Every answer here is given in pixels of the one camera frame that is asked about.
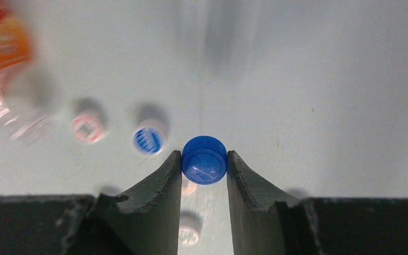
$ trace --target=gray surface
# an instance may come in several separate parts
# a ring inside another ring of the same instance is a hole
[[[57,126],[33,146],[0,131],[0,194],[122,191],[192,137],[213,135],[284,190],[408,196],[408,1],[13,0],[61,91]],[[98,99],[108,136],[69,133],[72,102]],[[137,110],[163,107],[171,142],[131,148]],[[226,180],[182,207],[200,243],[232,254]]]

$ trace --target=blue and white bottle cap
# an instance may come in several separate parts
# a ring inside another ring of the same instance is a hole
[[[132,137],[136,151],[144,156],[159,154],[168,139],[166,126],[157,119],[144,120],[135,130]]]
[[[190,181],[208,185],[221,180],[227,171],[227,151],[216,138],[191,139],[182,151],[182,172]]]

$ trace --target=dark gray bracket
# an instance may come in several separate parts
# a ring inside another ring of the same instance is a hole
[[[228,153],[235,255],[408,254],[408,199],[299,201]]]
[[[123,193],[0,197],[0,254],[176,255],[181,153]]]

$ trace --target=white bottle cap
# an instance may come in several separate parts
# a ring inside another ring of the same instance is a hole
[[[168,141],[168,128],[155,118],[144,120],[132,136],[134,149],[144,156],[159,154]]]
[[[71,123],[71,130],[77,140],[87,145],[100,141],[107,134],[99,114],[94,110],[85,110],[76,116]]]
[[[201,229],[201,220],[197,215],[182,212],[179,218],[179,244],[184,247],[196,245],[199,242]]]

